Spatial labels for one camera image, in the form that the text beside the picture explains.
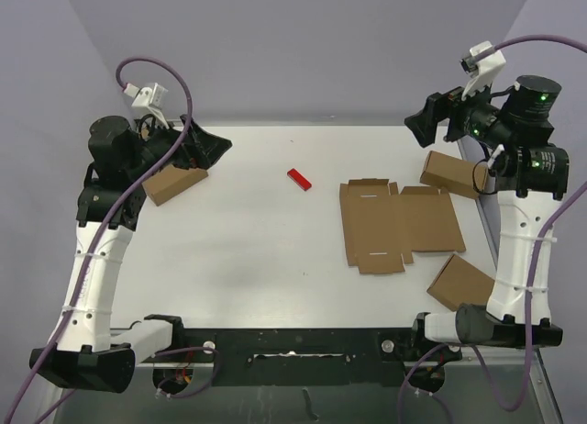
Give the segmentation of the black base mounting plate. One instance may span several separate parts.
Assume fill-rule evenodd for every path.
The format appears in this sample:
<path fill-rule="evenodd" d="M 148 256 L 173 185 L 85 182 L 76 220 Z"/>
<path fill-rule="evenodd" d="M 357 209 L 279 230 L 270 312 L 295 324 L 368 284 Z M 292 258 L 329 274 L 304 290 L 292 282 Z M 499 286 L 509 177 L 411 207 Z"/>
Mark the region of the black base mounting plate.
<path fill-rule="evenodd" d="M 199 385 L 396 387 L 421 357 L 431 366 L 413 382 L 439 389 L 444 364 L 462 357 L 410 328 L 187 329 L 174 347 L 179 354 L 145 363 L 153 386 L 170 394 Z"/>

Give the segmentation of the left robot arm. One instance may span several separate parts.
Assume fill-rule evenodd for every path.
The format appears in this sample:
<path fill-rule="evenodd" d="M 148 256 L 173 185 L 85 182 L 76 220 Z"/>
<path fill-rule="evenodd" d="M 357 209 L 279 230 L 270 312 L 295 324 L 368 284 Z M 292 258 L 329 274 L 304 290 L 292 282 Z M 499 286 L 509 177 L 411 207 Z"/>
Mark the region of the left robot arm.
<path fill-rule="evenodd" d="M 158 353 L 167 361 L 186 349 L 183 322 L 150 315 L 114 339 L 112 306 L 124 255 L 146 200 L 142 183 L 172 165 L 207 170 L 232 147 L 186 115 L 182 133 L 157 126 L 146 138 L 121 116 L 97 119 L 90 127 L 92 155 L 77 201 L 76 250 L 58 337 L 32 350 L 29 367 L 64 389 L 124 392 L 137 364 Z"/>

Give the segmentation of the cardboard box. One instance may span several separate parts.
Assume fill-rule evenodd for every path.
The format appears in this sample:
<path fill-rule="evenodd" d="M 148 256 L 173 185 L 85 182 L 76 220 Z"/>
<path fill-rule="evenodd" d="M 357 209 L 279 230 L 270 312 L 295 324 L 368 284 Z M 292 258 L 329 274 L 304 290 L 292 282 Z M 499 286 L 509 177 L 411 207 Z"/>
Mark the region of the cardboard box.
<path fill-rule="evenodd" d="M 462 304 L 487 304 L 493 279 L 456 254 L 452 254 L 432 281 L 427 293 L 450 311 Z"/>
<path fill-rule="evenodd" d="M 361 274 L 402 273 L 415 252 L 465 252 L 449 193 L 387 179 L 353 179 L 339 186 L 348 266 Z"/>
<path fill-rule="evenodd" d="M 152 203 L 161 206 L 207 177 L 208 172 L 203 169 L 184 170 L 169 165 L 153 174 L 142 186 Z"/>
<path fill-rule="evenodd" d="M 420 174 L 420 183 L 446 189 L 454 195 L 470 199 L 479 196 L 488 179 L 484 165 L 468 162 L 437 151 L 430 151 Z"/>

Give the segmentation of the red rectangular block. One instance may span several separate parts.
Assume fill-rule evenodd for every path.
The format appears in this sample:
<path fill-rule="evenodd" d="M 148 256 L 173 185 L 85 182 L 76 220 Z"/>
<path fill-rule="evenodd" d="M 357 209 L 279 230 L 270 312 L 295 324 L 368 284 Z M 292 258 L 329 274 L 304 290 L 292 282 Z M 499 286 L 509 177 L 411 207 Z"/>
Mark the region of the red rectangular block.
<path fill-rule="evenodd" d="M 304 191 L 308 191 L 312 187 L 312 183 L 295 168 L 290 169 L 287 176 Z"/>

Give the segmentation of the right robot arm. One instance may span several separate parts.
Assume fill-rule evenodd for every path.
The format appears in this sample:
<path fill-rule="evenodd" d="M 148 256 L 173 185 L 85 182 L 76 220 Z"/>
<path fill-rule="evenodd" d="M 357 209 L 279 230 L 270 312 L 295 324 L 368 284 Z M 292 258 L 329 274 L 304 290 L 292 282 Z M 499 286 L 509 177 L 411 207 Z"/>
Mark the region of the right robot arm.
<path fill-rule="evenodd" d="M 549 111 L 560 85 L 537 75 L 521 75 L 502 91 L 496 107 L 490 87 L 467 96 L 458 87 L 434 93 L 405 125 L 425 148 L 442 120 L 447 142 L 471 137 L 490 153 L 500 209 L 500 243 L 493 290 L 484 305 L 461 304 L 449 314 L 421 313 L 407 339 L 409 351 L 425 359 L 441 343 L 518 348 L 556 347 L 563 331 L 548 305 L 548 269 L 554 218 L 568 189 L 568 153 L 550 143 Z"/>

